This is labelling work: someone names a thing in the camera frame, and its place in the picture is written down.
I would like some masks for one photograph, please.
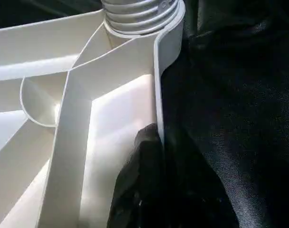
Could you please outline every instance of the threaded neck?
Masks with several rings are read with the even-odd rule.
[[[178,13],[179,0],[102,0],[106,20],[117,32],[149,34],[164,28]]]

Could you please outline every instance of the white plastic frame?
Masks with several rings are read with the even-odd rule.
[[[160,76],[184,13],[180,0],[145,36],[113,31],[102,10],[0,29],[0,228],[106,226],[136,133],[158,123],[163,139]]]

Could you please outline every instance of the black cloth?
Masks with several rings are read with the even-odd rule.
[[[0,28],[100,10],[100,0],[0,0]]]
[[[118,175],[107,228],[238,228],[223,185],[182,129],[139,131]]]
[[[256,3],[251,21],[185,40],[162,75],[165,125],[188,132],[241,228],[289,227],[289,10]]]

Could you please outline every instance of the black glove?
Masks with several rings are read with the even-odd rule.
[[[135,152],[120,172],[108,228],[237,228],[218,176],[183,130],[156,125],[139,131]]]

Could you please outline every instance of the curved plastic edge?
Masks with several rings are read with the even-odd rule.
[[[160,78],[164,70],[168,68],[180,54],[185,12],[185,4],[183,0],[180,0],[177,16],[158,34],[154,43],[156,114],[158,133],[163,145],[164,123]]]
[[[178,0],[175,1],[174,4],[172,4],[166,11],[158,14],[155,17],[149,18],[147,20],[131,22],[131,23],[117,22],[117,21],[111,20],[110,23],[113,24],[114,27],[121,28],[123,30],[141,28],[142,26],[152,24],[153,22],[157,22],[158,20],[165,18],[167,15],[171,14],[171,12],[175,11],[177,4],[178,4]]]
[[[58,72],[58,73],[56,73],[56,74],[67,74],[67,72],[66,71],[64,71],[64,72]],[[21,86],[20,86],[20,92],[19,92],[19,97],[20,97],[20,104],[21,104],[21,107],[22,107],[22,110],[23,110],[23,112],[25,113],[25,115],[26,115],[26,117],[28,118],[28,119],[30,119],[32,122],[34,122],[34,123],[36,123],[36,124],[38,124],[38,125],[40,125],[40,126],[43,126],[43,127],[47,127],[47,128],[55,128],[56,127],[56,123],[54,123],[54,124],[46,124],[46,123],[42,123],[42,122],[40,122],[39,120],[36,120],[28,111],[27,111],[27,108],[26,108],[26,106],[25,106],[25,102],[24,102],[24,96],[23,96],[23,93],[24,93],[24,90],[25,90],[25,81],[26,80],[29,80],[30,78],[29,77],[24,77],[23,79],[22,79],[22,82],[21,82]]]

